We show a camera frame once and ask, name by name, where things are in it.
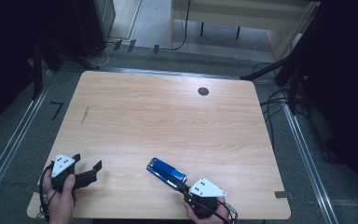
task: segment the scratch on table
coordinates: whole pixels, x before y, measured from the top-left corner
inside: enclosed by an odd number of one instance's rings
[[[81,125],[83,124],[84,120],[86,119],[87,113],[89,113],[89,107],[87,106],[86,111],[84,112],[83,120],[81,121]]]

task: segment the table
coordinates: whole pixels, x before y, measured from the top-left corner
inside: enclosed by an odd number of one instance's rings
[[[173,21],[186,19],[187,5],[188,0],[172,0],[170,48]],[[308,27],[317,5],[302,0],[192,0],[188,20],[266,30],[274,57],[280,60]]]
[[[209,94],[199,94],[206,88]],[[85,72],[46,165],[61,153],[103,161],[98,181],[80,189],[75,217],[187,219],[183,195],[146,171],[154,157],[205,176],[227,191],[241,219],[285,219],[287,199],[252,82]],[[38,195],[27,214],[39,212]]]

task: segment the gray floor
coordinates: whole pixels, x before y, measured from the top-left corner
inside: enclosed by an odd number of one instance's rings
[[[134,26],[132,38],[137,39],[136,46],[152,47],[160,44],[163,48],[168,44],[168,30],[156,28],[162,33],[147,29],[146,23],[152,23],[152,18],[158,13],[155,10],[165,11],[169,1],[144,0],[138,20]],[[180,43],[180,34],[183,34],[182,22],[175,24],[175,39]],[[186,47],[178,51],[161,51],[153,54],[152,49],[136,48],[128,53],[127,47],[119,50],[108,49],[110,57],[108,63],[102,66],[104,71],[143,72],[144,70],[170,71],[177,73],[201,74],[206,77],[238,78],[252,74],[254,69],[260,69],[273,61],[267,39],[263,31],[244,30],[241,33],[243,43],[234,43],[241,46],[233,47],[233,43],[225,43],[230,39],[228,30],[232,30],[235,36],[236,28],[208,24],[213,28],[213,40],[199,37],[197,24],[188,31]],[[96,63],[105,63],[104,52],[92,59]],[[32,193],[24,189],[37,182],[44,168],[55,136],[60,129],[67,106],[76,87],[81,73],[84,71],[79,65],[66,58],[62,58],[63,68],[60,72],[51,73],[51,81],[48,85],[45,98],[35,113],[29,129],[24,133],[17,150],[11,157],[9,166],[0,180],[0,223],[44,223],[44,220],[36,220],[26,215],[26,209]],[[260,102],[266,102],[270,95],[278,87],[273,84],[273,72],[257,79],[255,86]],[[0,117],[0,155],[5,154],[5,147],[27,111],[32,96],[33,86],[26,89]],[[63,108],[58,117],[53,120],[57,106],[51,102],[63,103]],[[267,223],[325,223],[320,205],[303,159],[299,152],[296,140],[280,105],[271,108],[272,127],[266,122],[270,131],[274,133],[274,148],[277,163],[282,176],[285,189],[293,193],[294,199],[289,200],[292,216],[287,220],[268,220]],[[328,196],[334,205],[339,223],[358,223],[358,176],[350,168],[343,164],[330,164],[324,161],[322,146],[313,131],[310,121],[303,116],[296,116],[301,131],[304,134],[310,154],[321,176]],[[91,223],[92,220],[76,219],[74,223]],[[261,220],[246,220],[244,223],[262,223]]]

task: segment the light wood table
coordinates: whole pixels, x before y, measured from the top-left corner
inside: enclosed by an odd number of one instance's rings
[[[209,94],[202,96],[204,87]],[[103,161],[98,181],[80,189],[75,217],[187,219],[183,195],[146,171],[153,157],[205,176],[227,192],[241,219],[285,219],[287,199],[252,82],[85,72],[46,165],[56,154]],[[28,216],[39,212],[38,195]]]
[[[280,60],[308,27],[317,5],[303,0],[192,0],[188,19],[266,30],[274,57]],[[170,48],[173,21],[186,19],[187,6],[188,0],[172,0]]]

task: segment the wooden tabletop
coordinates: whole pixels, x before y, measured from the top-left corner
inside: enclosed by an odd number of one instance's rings
[[[199,94],[206,88],[209,94]],[[46,165],[81,154],[76,173],[99,160],[98,181],[80,189],[75,217],[187,219],[183,195],[146,170],[157,157],[227,192],[240,219],[290,217],[252,82],[85,72]],[[28,216],[39,212],[38,195]]]

